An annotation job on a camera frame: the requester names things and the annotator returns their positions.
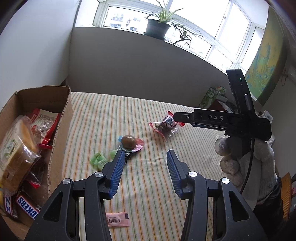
white wall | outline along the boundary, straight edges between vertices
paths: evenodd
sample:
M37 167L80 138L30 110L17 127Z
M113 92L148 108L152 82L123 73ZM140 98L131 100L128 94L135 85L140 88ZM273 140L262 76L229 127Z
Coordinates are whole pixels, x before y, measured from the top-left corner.
M197 107L226 74L164 41L109 28L74 28L69 84L73 91L113 94Z
M279 80L262 110L272 115L272 133L274 157L279 175L287 172L296 173L296 78L294 81L285 77Z
M0 108L17 90L59 85L79 0L29 0L0 35Z

green candy wrapper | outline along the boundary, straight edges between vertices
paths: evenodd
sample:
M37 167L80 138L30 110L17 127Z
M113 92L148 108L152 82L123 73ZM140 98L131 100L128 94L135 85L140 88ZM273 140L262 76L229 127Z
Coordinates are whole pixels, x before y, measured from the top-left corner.
M90 163L96 167L98 167L99 171L103 169L105 164L109 162L106 157L104 157L100 152L95 154L92 159L90 159Z

orange object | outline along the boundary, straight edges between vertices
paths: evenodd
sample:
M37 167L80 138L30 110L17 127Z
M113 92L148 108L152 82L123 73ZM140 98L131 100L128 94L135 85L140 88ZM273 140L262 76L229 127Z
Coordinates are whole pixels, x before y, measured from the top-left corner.
M292 198L291 198L292 183L291 183L291 176L289 172L282 177L281 182L282 182L281 199L283 200L284 220L287 221L289 218L290 207L292 205Z

white knit glove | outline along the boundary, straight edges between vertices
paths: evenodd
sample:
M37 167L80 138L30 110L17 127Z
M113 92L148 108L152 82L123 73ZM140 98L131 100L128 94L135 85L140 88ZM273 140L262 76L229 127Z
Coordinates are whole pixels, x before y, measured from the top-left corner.
M238 137L221 138L215 143L216 153L223 156L220 167L239 191L247 175L251 155L248 152L242 156L241 149L242 140ZM249 185L246 185L243 197L249 205L248 199L257 200L257 204L262 203L273 191L276 182L274 152L265 141L255 139L252 169L247 182Z

striped bed sheet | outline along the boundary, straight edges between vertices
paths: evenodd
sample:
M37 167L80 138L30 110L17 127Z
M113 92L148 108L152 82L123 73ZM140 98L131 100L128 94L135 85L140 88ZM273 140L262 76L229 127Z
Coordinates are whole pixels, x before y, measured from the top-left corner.
M63 176L73 180L94 172L89 160L101 152L108 156L118 146L118 136L144 140L144 148L124 166L117 194L105 200L107 213L128 212L131 226L110 228L113 241L179 241L187 200L174 193L166 153L175 150L180 161L205 178L219 180L223 173L214 151L222 131L186 124L166 143L149 122L159 122L167 111L192 112L193 108L151 100L72 92L73 117L66 145ZM80 238L85 241L84 200L80 200ZM207 240L212 240L213 205L208 201Z

